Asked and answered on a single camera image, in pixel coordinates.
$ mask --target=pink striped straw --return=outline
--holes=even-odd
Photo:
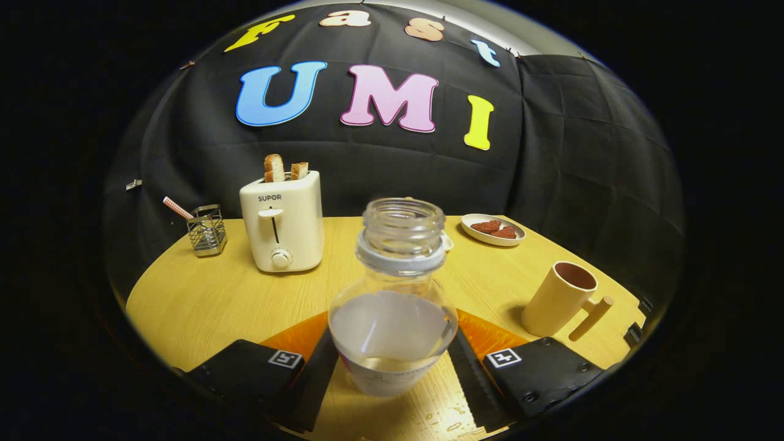
[[[182,216],[182,217],[184,217],[186,219],[193,219],[194,218],[193,214],[190,214],[187,211],[183,210],[183,207],[178,206],[177,204],[175,204],[174,201],[169,199],[168,196],[163,198],[163,203],[166,204],[166,206],[168,208],[174,210],[177,214],[179,214],[180,216]]]

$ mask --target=pen holder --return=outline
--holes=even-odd
[[[223,226],[220,205],[200,206],[191,214],[193,219],[186,219],[186,222],[188,237],[196,255],[205,257],[221,254],[226,246],[226,228]]]

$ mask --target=black cloth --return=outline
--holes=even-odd
[[[412,18],[440,17],[392,6],[343,8],[369,12],[372,24],[365,27],[319,26],[341,7],[298,9],[294,20],[225,53],[250,25],[231,32],[194,66],[175,71],[168,88],[140,112],[106,186],[108,269],[121,296],[127,297],[143,270],[187,231],[183,219],[162,204],[164,196],[186,210],[219,203],[226,218],[240,218],[239,189],[264,175],[263,161],[271,153],[287,165],[307,161],[319,171],[328,217],[360,216],[368,202],[384,196],[427,200],[447,214],[503,213],[521,139],[521,85],[512,55],[449,23],[439,42],[414,38],[404,31]],[[482,60],[471,39],[487,42],[501,67]],[[290,67],[313,60],[328,66],[318,73],[305,112],[276,126],[238,121],[235,106],[244,73],[279,66],[266,97],[267,105],[278,106],[292,93],[296,75]],[[436,78],[435,131],[401,128],[397,121],[403,111],[389,126],[377,114],[369,126],[343,124],[339,118],[354,90],[348,69],[355,64],[383,67],[396,88],[411,74]],[[468,95],[495,107],[488,151],[463,142],[471,118]],[[142,187],[126,191],[133,179],[142,179]]]
[[[370,13],[365,27],[319,26],[340,7],[296,10],[294,20],[225,53],[250,25],[241,27],[173,72],[149,99],[106,181],[107,270],[121,297],[187,231],[164,196],[186,210],[219,203],[226,218],[240,218],[239,189],[263,176],[271,153],[321,173],[325,216],[359,216],[383,196],[424,199],[447,214],[505,213],[630,283],[633,293],[652,278],[650,289],[670,287],[657,271],[676,262],[675,248],[666,247],[682,237],[675,170],[653,118],[611,72],[566,56],[518,61],[451,23],[439,42],[414,38],[404,32],[409,20],[440,17],[392,6],[352,4]],[[501,66],[482,60],[471,39],[487,42]],[[237,119],[244,73],[279,66],[266,96],[277,106],[291,96],[290,67],[313,60],[328,66],[301,115],[264,127]],[[401,128],[402,112],[385,126],[373,106],[373,124],[343,124],[355,64],[383,67],[394,87],[411,74],[436,78],[435,131]],[[463,141],[468,95],[494,106],[487,151]],[[143,185],[126,191],[134,179]]]
[[[661,129],[606,67],[554,55],[518,64],[525,129],[506,214],[661,308],[685,247],[681,181]]]

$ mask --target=beige mug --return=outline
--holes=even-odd
[[[523,327],[534,335],[549,337],[581,308],[588,312],[588,317],[569,334],[569,340],[576,341],[612,306],[612,299],[607,296],[600,301],[591,300],[598,286],[599,282],[585,268],[572,262],[556,262],[523,309]]]

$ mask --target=pink letter m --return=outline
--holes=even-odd
[[[438,80],[421,74],[411,74],[398,89],[390,82],[387,73],[378,66],[358,64],[349,67],[354,74],[354,95],[349,110],[340,116],[340,121],[350,126],[373,124],[370,100],[376,105],[381,122],[388,126],[397,116],[403,104],[405,115],[400,118],[400,127],[412,132],[429,133],[436,129],[430,120],[433,105],[433,90]]]

